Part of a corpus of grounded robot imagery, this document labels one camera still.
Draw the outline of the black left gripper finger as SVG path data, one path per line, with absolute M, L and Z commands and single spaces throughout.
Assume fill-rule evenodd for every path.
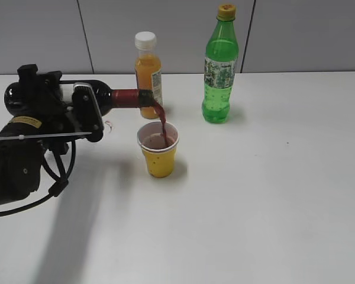
M 42 105 L 64 105 L 60 87 L 62 72 L 51 71 L 37 74 L 37 102 Z
M 37 73 L 37 65 L 23 65 L 17 72 L 21 100 L 27 104 L 41 104 L 44 96 L 44 81 Z

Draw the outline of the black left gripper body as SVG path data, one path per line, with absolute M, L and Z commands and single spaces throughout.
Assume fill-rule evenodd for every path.
M 64 102 L 27 104 L 16 115 L 16 135 L 22 137 L 18 141 L 66 154 L 76 137 L 71 114 L 70 104 Z

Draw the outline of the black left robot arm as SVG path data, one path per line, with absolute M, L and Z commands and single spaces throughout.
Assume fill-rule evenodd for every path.
M 37 191 L 42 169 L 54 180 L 48 195 L 17 209 L 23 211 L 57 196 L 68 185 L 77 136 L 66 116 L 62 72 L 39 73 L 36 64 L 28 64 L 17 73 L 18 81 L 4 92 L 4 104 L 12 118 L 0 131 L 0 205 Z

